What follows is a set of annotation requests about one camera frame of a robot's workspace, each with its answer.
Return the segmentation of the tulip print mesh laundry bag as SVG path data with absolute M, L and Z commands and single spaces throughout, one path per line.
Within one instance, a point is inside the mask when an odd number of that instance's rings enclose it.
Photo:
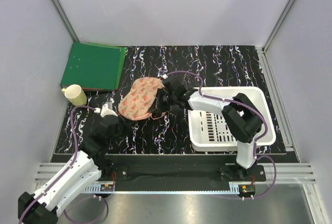
M 152 117 L 152 107 L 158 89 L 164 88 L 162 80 L 155 77 L 136 79 L 129 93 L 118 105 L 118 112 L 131 121 L 144 120 Z

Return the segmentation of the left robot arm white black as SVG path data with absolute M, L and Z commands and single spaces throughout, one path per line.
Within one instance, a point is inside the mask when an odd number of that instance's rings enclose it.
M 121 116 L 102 118 L 70 160 L 48 182 L 18 199 L 19 223 L 57 223 L 70 203 L 97 180 L 116 179 L 111 159 L 112 142 L 128 135 L 130 125 Z

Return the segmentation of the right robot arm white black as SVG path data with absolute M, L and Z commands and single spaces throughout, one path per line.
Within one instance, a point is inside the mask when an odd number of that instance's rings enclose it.
M 263 115 L 243 93 L 221 97 L 202 93 L 202 88 L 186 88 L 176 79 L 162 79 L 162 88 L 153 97 L 148 111 L 160 114 L 176 105 L 186 110 L 200 110 L 222 116 L 230 134 L 236 139 L 238 155 L 236 176 L 248 180 L 254 175 L 257 141 L 266 135 L 267 123 Z

